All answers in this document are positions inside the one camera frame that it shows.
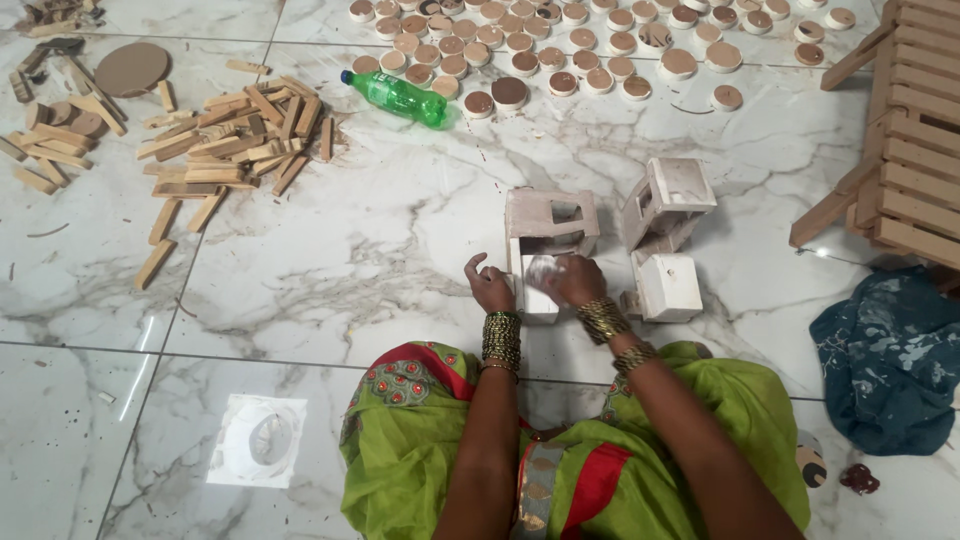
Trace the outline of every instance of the marble tile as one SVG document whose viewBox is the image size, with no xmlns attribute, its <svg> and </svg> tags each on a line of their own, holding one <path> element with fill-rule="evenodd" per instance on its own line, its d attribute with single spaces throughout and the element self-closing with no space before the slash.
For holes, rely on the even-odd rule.
<svg viewBox="0 0 960 540">
<path fill-rule="evenodd" d="M 954 502 L 960 497 L 960 428 L 956 425 L 945 445 L 932 456 L 876 457 L 852 448 L 830 423 L 820 402 L 793 402 L 797 426 L 823 446 L 827 482 L 808 490 L 813 519 L 805 535 L 810 540 L 894 540 L 955 538 L 960 515 Z M 880 487 L 862 497 L 840 485 L 841 473 L 863 463 L 880 480 Z"/>
<path fill-rule="evenodd" d="M 155 368 L 152 355 L 0 345 L 5 536 L 97 537 Z"/>
<path fill-rule="evenodd" d="M 633 2 L 622 1 L 620 6 L 629 9 Z M 796 2 L 791 2 L 792 13 L 782 21 L 774 23 L 773 30 L 764 36 L 754 36 L 733 27 L 724 31 L 724 40 L 737 46 L 743 54 L 743 61 L 753 64 L 803 66 L 794 57 L 794 50 L 799 42 L 794 38 L 794 28 L 803 20 L 813 20 L 824 26 L 823 19 L 833 8 L 847 8 L 856 15 L 856 25 L 848 31 L 838 32 L 826 28 L 827 36 L 820 47 L 828 62 L 840 61 L 860 43 L 860 41 L 879 25 L 873 4 L 870 0 L 831 0 L 828 6 L 820 10 L 808 10 Z M 377 37 L 373 30 L 375 21 L 355 23 L 348 15 L 349 2 L 331 2 L 328 0 L 287 0 L 283 14 L 276 28 L 277 41 L 334 43 L 343 45 L 391 45 Z M 479 12 L 463 11 L 453 15 L 454 20 L 470 19 L 477 25 L 486 24 Z M 657 22 L 667 24 L 666 16 L 660 15 Z M 559 47 L 567 54 L 573 54 L 576 49 L 570 43 L 569 33 L 574 28 L 588 28 L 597 36 L 597 46 L 594 51 L 600 56 L 610 56 L 607 52 L 607 41 L 613 30 L 607 28 L 607 17 L 590 12 L 589 19 L 580 27 L 571 27 L 560 22 L 551 27 L 550 35 L 538 41 L 535 50 L 542 47 Z M 636 37 L 639 25 L 630 31 Z M 671 28 L 675 47 L 689 51 L 697 60 L 704 58 L 703 47 L 693 42 L 693 29 L 678 30 Z M 431 42 L 426 36 L 423 42 Z M 500 50 L 506 51 L 506 45 Z M 634 58 L 655 59 L 659 56 L 650 53 L 635 52 Z"/>
<path fill-rule="evenodd" d="M 269 41 L 283 0 L 101 0 L 98 6 L 107 11 L 101 17 L 107 24 L 94 31 L 102 34 Z"/>
<path fill-rule="evenodd" d="M 637 61 L 654 94 L 640 104 L 617 93 L 546 95 L 530 80 L 518 113 L 434 132 L 374 110 L 339 82 L 344 66 L 378 49 L 275 44 L 268 58 L 320 90 L 338 122 L 335 158 L 311 162 L 282 200 L 266 189 L 234 193 L 207 228 L 184 295 L 197 318 L 178 318 L 167 350 L 365 366 L 398 343 L 433 339 L 476 351 L 482 312 L 463 265 L 477 252 L 505 263 L 505 190 L 517 185 L 592 189 L 604 236 L 596 256 L 609 289 L 635 287 L 619 239 L 619 212 L 645 162 L 705 160 L 719 209 L 685 248 L 696 259 L 707 312 L 689 325 L 649 325 L 657 344 L 704 341 L 718 356 L 777 369 L 792 395 L 822 395 L 810 311 L 849 293 L 859 264 L 795 255 L 790 223 L 858 160 L 867 89 L 821 92 L 818 71 L 745 66 L 667 85 Z M 462 95 L 489 89 L 507 55 L 464 81 Z M 854 77 L 861 83 L 869 76 Z M 709 110 L 714 86 L 739 86 L 746 105 Z M 790 308 L 813 306 L 799 317 Z M 778 317 L 777 312 L 786 314 Z M 739 334 L 741 319 L 749 339 Z M 798 335 L 787 353 L 772 336 Z M 594 347 L 570 313 L 529 328 L 524 376 L 606 384 L 609 353 Z"/>
<path fill-rule="evenodd" d="M 266 43 L 193 39 L 144 39 L 165 48 L 172 60 L 172 83 L 182 108 L 198 108 L 203 99 L 255 81 L 255 75 L 224 67 L 227 59 L 262 61 Z M 88 37 L 81 62 L 89 69 L 135 37 Z M 34 46 L 13 33 L 0 34 L 0 63 L 12 71 Z M 60 58 L 46 62 L 47 82 L 35 86 L 40 103 L 66 99 L 73 82 Z M 136 148 L 158 132 L 141 122 L 163 113 L 159 95 L 117 100 L 130 121 L 123 137 L 104 135 L 87 158 L 89 170 L 64 167 L 73 183 L 53 196 L 21 184 L 11 175 L 0 183 L 0 340 L 159 351 L 196 252 L 199 234 L 186 222 L 199 207 L 187 201 L 170 237 L 179 245 L 146 291 L 133 288 L 133 276 L 152 251 L 147 236 L 163 204 L 150 196 L 154 177 L 142 175 Z M 12 92 L 0 94 L 10 114 L 0 118 L 0 133 L 24 131 L 22 112 Z M 28 168 L 38 170 L 33 160 Z M 7 161 L 8 170 L 13 161 Z M 43 237 L 64 224 L 62 231 Z"/>
</svg>

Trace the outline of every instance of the cardboard circle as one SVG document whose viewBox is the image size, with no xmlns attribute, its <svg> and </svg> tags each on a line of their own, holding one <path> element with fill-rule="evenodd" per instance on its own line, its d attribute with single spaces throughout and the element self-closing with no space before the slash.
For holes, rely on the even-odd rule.
<svg viewBox="0 0 960 540">
<path fill-rule="evenodd" d="M 132 98 L 152 90 L 169 67 L 165 50 L 140 41 L 108 54 L 93 71 L 93 79 L 106 95 Z"/>
</svg>

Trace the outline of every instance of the gold bangle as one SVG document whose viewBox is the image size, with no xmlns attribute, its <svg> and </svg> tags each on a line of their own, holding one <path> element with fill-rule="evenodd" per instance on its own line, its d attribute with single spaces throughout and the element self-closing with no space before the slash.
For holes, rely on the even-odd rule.
<svg viewBox="0 0 960 540">
<path fill-rule="evenodd" d="M 617 355 L 613 359 L 613 368 L 620 375 L 627 377 L 628 373 L 647 363 L 647 360 L 657 357 L 660 357 L 660 353 L 657 352 L 656 347 L 646 341 L 640 341 Z"/>
<path fill-rule="evenodd" d="M 584 330 L 595 345 L 603 345 L 615 335 L 632 330 L 620 308 L 606 297 L 577 307 L 577 319 L 584 324 Z"/>
</svg>

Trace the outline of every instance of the wooden slat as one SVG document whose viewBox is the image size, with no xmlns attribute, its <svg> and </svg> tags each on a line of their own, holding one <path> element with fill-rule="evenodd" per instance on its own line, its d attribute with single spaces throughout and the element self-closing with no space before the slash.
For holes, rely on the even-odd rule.
<svg viewBox="0 0 960 540">
<path fill-rule="evenodd" d="M 936 234 L 883 217 L 877 222 L 874 238 L 892 246 L 909 249 L 921 257 L 950 268 L 960 269 L 960 243 Z"/>
</svg>

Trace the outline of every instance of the wooden rack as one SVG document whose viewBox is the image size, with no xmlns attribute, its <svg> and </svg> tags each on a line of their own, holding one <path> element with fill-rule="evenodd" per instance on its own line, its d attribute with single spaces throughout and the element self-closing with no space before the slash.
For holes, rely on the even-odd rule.
<svg viewBox="0 0 960 540">
<path fill-rule="evenodd" d="M 847 231 L 882 251 L 960 269 L 960 0 L 889 0 L 820 88 L 871 60 L 863 159 L 793 224 L 790 245 L 846 214 Z"/>
</svg>

